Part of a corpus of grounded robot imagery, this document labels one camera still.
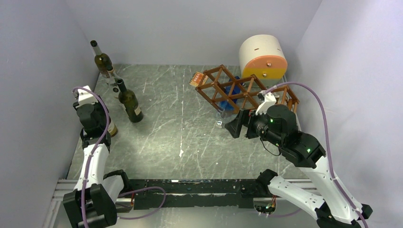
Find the dark gold-capped wine bottle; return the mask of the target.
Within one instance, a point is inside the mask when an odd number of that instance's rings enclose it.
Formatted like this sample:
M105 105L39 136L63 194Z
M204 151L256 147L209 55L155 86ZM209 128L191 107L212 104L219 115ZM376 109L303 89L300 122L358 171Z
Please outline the dark gold-capped wine bottle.
M109 126L108 126L108 132L111 135L111 137L114 137L118 133L118 128L112 118L109 118Z

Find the clear round liquor bottle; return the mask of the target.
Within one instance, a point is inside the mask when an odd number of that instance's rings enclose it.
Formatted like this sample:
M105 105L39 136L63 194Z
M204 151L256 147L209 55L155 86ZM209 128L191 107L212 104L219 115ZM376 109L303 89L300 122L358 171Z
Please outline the clear round liquor bottle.
M109 87L112 90L113 97L115 99L118 99L120 89L117 85L117 80L118 80L118 75L114 69L114 67L111 64L106 65L106 69L109 75Z

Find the dark green black-capped bottle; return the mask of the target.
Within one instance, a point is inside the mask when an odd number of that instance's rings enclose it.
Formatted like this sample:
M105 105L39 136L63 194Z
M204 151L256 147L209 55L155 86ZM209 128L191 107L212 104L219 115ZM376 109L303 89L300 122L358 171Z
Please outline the dark green black-capped bottle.
M123 79L117 79L116 83L119 88L118 100L123 105L129 120L133 123L138 123L142 121L144 115L142 113L135 93L132 90L126 88Z

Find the olive green wine bottle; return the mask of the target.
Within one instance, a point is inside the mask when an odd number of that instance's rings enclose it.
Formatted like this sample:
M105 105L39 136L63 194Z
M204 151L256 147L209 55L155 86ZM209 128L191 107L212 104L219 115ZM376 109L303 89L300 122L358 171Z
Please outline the olive green wine bottle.
M111 61L110 57L101 51L96 40L91 40L90 45L93 48L93 51L95 53L94 62L96 64L99 72L105 78L110 78L109 72L113 69L112 61Z

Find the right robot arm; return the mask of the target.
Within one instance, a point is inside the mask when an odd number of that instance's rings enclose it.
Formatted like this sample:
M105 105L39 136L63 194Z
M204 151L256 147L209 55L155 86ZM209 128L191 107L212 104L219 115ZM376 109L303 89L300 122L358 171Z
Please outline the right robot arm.
M267 169L256 178L259 195L286 199L308 213L321 228L358 228L372 214L369 205L358 202L345 189L325 149L317 138L298 129L295 113L286 106L272 105L264 114L241 110L224 127L233 138L247 127L248 139L259 138L275 145L279 154L305 173L318 191L308 192Z

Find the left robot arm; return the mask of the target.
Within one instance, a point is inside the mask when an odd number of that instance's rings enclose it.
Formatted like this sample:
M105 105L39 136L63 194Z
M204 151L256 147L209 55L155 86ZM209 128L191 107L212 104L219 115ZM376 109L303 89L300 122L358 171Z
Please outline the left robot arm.
M109 129L115 124L99 102L79 104L74 109L83 126L80 132L84 162L73 191L63 197L63 206L74 228L106 228L117 222L116 200L131 193L123 170L105 174L110 154Z

